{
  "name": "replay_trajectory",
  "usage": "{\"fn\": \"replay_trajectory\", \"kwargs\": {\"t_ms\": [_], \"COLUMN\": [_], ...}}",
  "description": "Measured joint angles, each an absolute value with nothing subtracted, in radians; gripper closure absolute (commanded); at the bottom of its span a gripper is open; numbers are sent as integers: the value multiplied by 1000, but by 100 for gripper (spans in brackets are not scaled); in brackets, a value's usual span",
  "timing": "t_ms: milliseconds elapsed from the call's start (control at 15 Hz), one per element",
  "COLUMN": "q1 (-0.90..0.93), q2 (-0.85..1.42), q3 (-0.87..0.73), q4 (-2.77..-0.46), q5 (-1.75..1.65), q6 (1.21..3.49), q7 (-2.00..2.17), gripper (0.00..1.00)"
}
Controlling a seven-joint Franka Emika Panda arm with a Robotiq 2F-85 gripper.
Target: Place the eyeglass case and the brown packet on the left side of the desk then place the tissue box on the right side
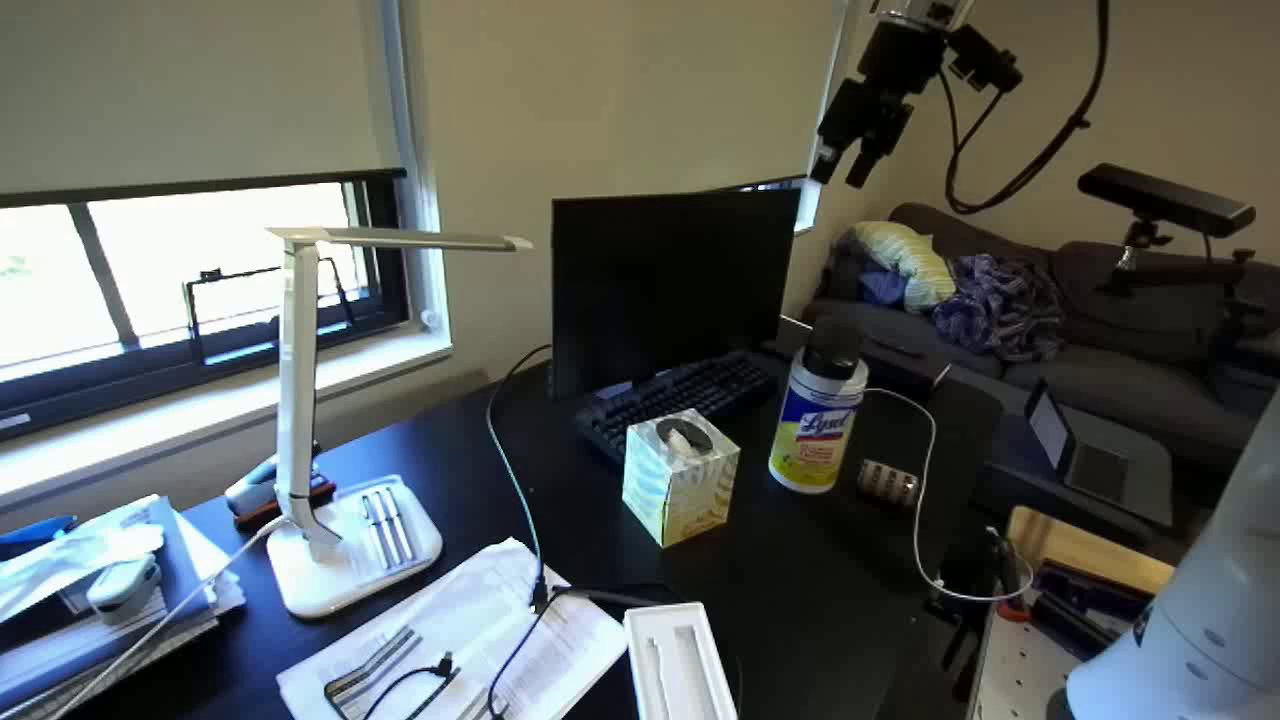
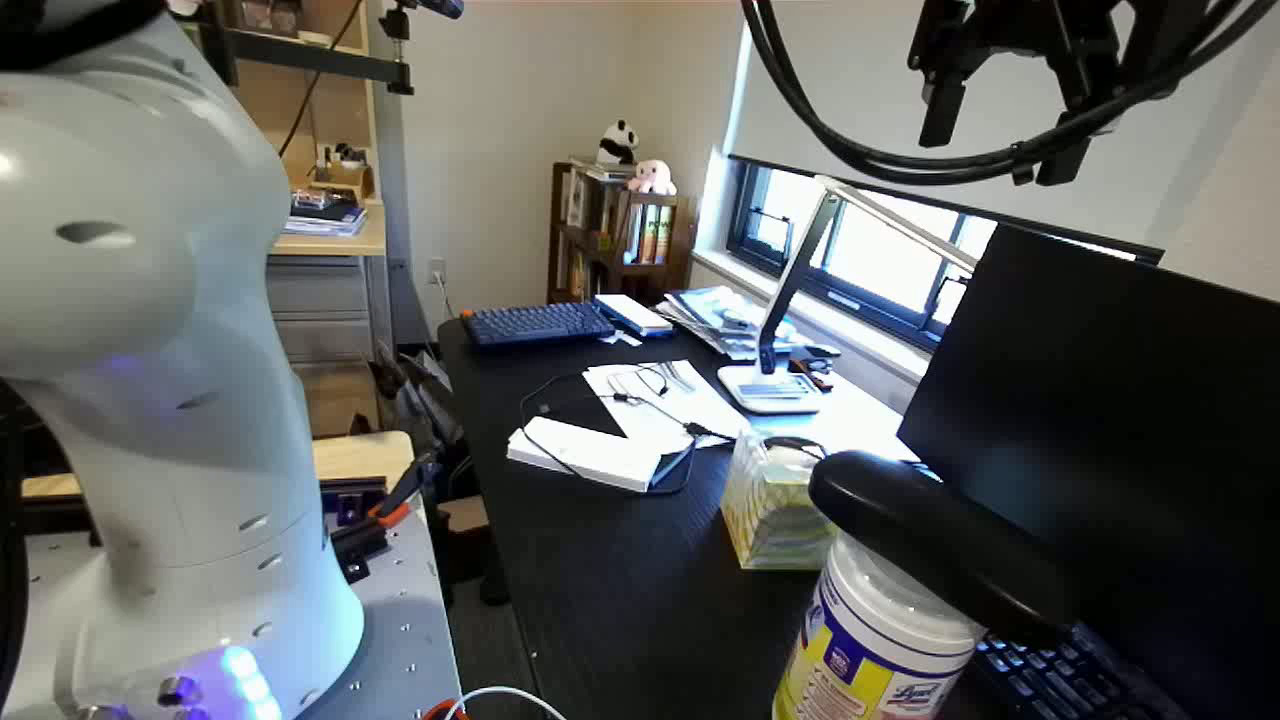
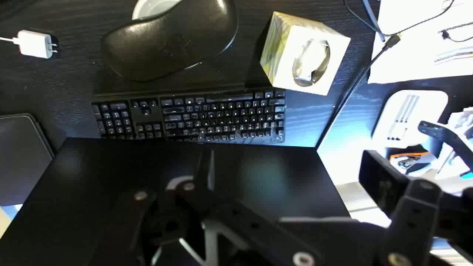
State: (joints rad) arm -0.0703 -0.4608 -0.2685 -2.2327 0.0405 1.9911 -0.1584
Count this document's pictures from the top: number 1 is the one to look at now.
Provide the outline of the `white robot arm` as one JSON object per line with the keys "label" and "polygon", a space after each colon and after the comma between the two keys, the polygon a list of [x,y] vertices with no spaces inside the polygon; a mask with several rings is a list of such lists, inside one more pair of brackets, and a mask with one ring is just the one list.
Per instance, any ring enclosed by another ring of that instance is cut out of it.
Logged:
{"label": "white robot arm", "polygon": [[[867,0],[871,38],[816,129],[806,177],[857,150],[864,186],[896,146],[971,0]],[[1167,584],[1051,701],[1058,720],[1280,720],[1280,400],[1255,421],[1226,489]]]}

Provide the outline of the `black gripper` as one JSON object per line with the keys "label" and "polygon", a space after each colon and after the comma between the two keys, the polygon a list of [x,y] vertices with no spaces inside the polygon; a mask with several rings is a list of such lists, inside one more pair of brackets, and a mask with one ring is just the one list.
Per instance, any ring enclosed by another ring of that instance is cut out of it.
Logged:
{"label": "black gripper", "polygon": [[867,0],[871,34],[852,81],[857,124],[816,129],[816,185],[829,185],[843,150],[861,142],[843,179],[847,186],[864,186],[901,138],[901,133],[864,135],[864,129],[902,121],[909,101],[941,73],[996,93],[1012,93],[1025,81],[1015,54],[996,47],[968,12],[971,0]]}

